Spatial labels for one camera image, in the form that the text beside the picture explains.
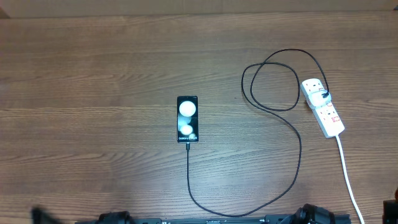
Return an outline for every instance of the power socket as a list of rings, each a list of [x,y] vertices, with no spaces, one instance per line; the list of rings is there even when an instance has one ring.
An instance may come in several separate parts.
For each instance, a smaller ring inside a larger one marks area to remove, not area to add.
[[[314,102],[314,95],[326,92],[321,81],[317,78],[305,80],[301,84],[301,90],[325,137],[332,138],[342,133],[345,128],[335,107],[331,103],[331,97],[330,99],[325,99],[324,104],[319,103],[319,101],[312,103]]]

